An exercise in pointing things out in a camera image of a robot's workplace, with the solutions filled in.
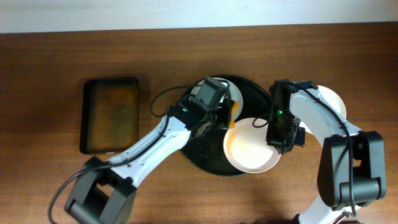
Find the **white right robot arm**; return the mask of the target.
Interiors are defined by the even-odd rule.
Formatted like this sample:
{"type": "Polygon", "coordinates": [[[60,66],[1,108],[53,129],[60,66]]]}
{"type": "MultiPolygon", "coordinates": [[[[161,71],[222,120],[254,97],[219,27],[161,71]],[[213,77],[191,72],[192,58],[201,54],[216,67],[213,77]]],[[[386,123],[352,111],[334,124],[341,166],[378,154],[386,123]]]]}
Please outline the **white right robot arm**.
{"type": "Polygon", "coordinates": [[[267,144],[279,154],[303,146],[305,130],[299,124],[305,123],[322,147],[318,196],[294,223],[339,223],[385,197],[384,140],[378,132],[362,131],[347,121],[310,80],[277,80],[269,94],[267,144]]]}

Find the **orange and green sponge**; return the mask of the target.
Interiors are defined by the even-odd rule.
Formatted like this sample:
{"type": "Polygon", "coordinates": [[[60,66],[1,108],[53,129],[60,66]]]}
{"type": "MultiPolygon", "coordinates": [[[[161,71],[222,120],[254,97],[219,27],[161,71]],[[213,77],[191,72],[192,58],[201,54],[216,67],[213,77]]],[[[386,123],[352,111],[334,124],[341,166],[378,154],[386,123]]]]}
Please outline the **orange and green sponge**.
{"type": "Polygon", "coordinates": [[[233,104],[232,104],[232,107],[231,107],[231,119],[230,119],[230,122],[229,122],[229,129],[233,129],[235,127],[234,116],[235,116],[238,108],[239,108],[239,102],[233,100],[233,104]]]}

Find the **cream-white plate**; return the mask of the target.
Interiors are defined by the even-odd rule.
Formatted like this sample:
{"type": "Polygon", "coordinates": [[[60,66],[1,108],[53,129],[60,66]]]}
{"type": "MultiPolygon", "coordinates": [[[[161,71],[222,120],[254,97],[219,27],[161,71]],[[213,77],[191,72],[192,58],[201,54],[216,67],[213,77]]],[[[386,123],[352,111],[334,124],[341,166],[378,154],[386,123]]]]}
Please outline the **cream-white plate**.
{"type": "MultiPolygon", "coordinates": [[[[336,92],[334,92],[333,90],[331,90],[325,86],[321,86],[321,85],[318,85],[319,93],[315,92],[315,90],[313,90],[313,89],[307,89],[307,91],[309,91],[313,96],[316,96],[317,98],[321,99],[322,101],[327,102],[329,104],[329,107],[333,108],[336,111],[336,113],[339,114],[342,121],[346,120],[346,117],[347,117],[346,106],[345,106],[343,100],[341,99],[341,97],[336,92]]],[[[309,96],[307,93],[305,93],[303,90],[299,90],[299,92],[301,94],[304,94],[309,99],[313,100],[313,98],[311,96],[309,96]]],[[[337,128],[340,127],[338,121],[335,121],[334,125],[337,128]]],[[[316,129],[319,129],[319,128],[316,128],[316,129],[308,128],[307,125],[302,120],[300,122],[300,127],[305,128],[305,131],[312,135],[315,135],[315,134],[313,134],[312,131],[318,131],[316,129]]]]}

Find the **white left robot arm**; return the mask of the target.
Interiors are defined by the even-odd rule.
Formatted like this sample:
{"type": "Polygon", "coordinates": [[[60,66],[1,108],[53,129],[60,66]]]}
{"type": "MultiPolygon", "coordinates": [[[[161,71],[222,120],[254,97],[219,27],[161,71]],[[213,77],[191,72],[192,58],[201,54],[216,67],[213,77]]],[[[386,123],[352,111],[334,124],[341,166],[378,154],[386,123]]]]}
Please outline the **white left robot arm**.
{"type": "Polygon", "coordinates": [[[150,133],[117,156],[101,161],[92,157],[65,203],[78,223],[127,223],[137,188],[169,155],[212,128],[226,129],[234,101],[227,80],[206,77],[166,109],[150,133]]]}

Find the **pink-white plate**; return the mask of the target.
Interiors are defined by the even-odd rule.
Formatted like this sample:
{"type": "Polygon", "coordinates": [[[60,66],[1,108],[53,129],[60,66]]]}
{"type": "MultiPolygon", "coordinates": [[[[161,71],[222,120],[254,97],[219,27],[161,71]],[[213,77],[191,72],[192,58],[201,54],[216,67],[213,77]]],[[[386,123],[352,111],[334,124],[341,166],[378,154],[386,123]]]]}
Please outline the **pink-white plate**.
{"type": "Polygon", "coordinates": [[[281,158],[275,147],[266,141],[264,119],[244,118],[235,122],[223,139],[223,150],[228,162],[245,173],[257,174],[273,168],[281,158]]]}

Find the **grey-white plate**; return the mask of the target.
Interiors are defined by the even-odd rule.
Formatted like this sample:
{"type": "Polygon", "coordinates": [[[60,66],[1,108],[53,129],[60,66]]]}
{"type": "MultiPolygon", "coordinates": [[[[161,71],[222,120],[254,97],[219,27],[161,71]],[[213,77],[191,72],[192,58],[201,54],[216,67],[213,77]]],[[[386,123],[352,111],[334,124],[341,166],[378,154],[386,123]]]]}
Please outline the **grey-white plate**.
{"type": "Polygon", "coordinates": [[[218,80],[219,82],[221,82],[224,86],[228,86],[230,95],[232,97],[232,100],[234,101],[238,101],[239,102],[239,108],[234,116],[235,121],[237,120],[237,118],[239,117],[239,115],[241,114],[242,110],[243,110],[243,96],[241,91],[239,90],[239,88],[232,83],[231,81],[225,79],[225,78],[221,78],[221,77],[215,77],[216,80],[218,80]]]}

